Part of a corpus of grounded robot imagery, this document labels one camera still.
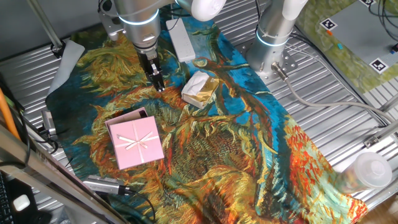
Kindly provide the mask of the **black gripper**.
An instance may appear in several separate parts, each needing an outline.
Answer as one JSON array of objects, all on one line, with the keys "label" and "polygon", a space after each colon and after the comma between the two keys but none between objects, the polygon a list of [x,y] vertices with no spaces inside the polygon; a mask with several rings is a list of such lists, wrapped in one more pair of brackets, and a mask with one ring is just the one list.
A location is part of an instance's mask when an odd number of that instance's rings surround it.
[{"label": "black gripper", "polygon": [[157,51],[138,51],[137,53],[143,71],[150,76],[151,82],[158,92],[165,90],[162,72],[159,70],[159,58]]}]

